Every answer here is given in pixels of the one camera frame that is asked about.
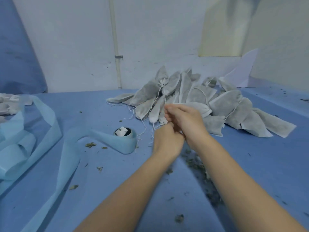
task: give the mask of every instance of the blue table surface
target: blue table surface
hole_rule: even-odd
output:
[[[144,130],[141,121],[129,118],[126,106],[105,102],[108,97],[132,90],[38,94],[58,117],[62,132],[81,123],[106,133],[120,126],[137,133]],[[258,138],[243,130],[226,126],[223,137],[215,136],[231,156],[296,220],[309,229],[309,103],[305,93],[290,92],[280,87],[242,89],[254,107],[289,121],[297,128],[287,137],[277,135]],[[84,138],[78,145],[84,150],[71,182],[76,190],[64,191],[51,209],[39,231],[71,232],[112,191],[124,182],[151,155],[151,126],[139,141],[137,153],[122,155],[104,144],[86,148],[92,142]],[[39,143],[48,130],[35,106],[26,107],[25,129]],[[60,162],[63,139],[56,143],[12,188],[0,198],[0,231],[18,232],[53,193]],[[99,173],[97,167],[103,167]],[[177,214],[184,222],[174,221]],[[164,175],[156,188],[137,231],[224,231],[214,209],[181,158],[173,164],[173,173]]]

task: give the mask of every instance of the hand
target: hand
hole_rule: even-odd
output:
[[[168,157],[174,161],[180,154],[184,143],[183,135],[174,128],[173,123],[167,123],[154,133],[153,155]]]
[[[205,141],[205,135],[209,135],[199,111],[182,104],[166,104],[164,108],[167,121],[178,126],[188,145],[198,151],[198,147]]]

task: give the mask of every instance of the white pipe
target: white pipe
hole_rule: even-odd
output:
[[[115,55],[119,55],[118,53],[118,41],[117,41],[117,32],[116,32],[116,20],[115,20],[115,9],[114,9],[114,0],[108,0],[109,2],[109,13],[111,15],[111,24],[112,24],[112,34],[113,34],[113,42],[114,42],[114,51]],[[120,64],[119,58],[115,58],[116,62],[116,73],[117,73],[117,83],[118,89],[121,89],[121,73],[120,73]]]

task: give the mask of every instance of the forearm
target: forearm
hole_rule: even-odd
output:
[[[151,156],[107,197],[75,232],[133,231],[161,176],[173,160]]]
[[[240,231],[306,231],[210,135],[198,150]]]

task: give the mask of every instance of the light blue filter paper roll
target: light blue filter paper roll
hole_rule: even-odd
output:
[[[0,179],[3,179],[0,183],[0,195],[62,137],[54,111],[38,97],[30,97],[44,120],[50,125],[50,129],[33,150],[36,139],[33,134],[24,130],[24,105],[21,105],[21,110],[10,121],[0,124]],[[137,143],[136,133],[133,130],[130,135],[118,137],[85,127],[70,129],[64,136],[56,190],[21,232],[36,232],[40,227],[78,167],[81,152],[76,142],[83,137],[92,137],[123,154],[133,152]]]

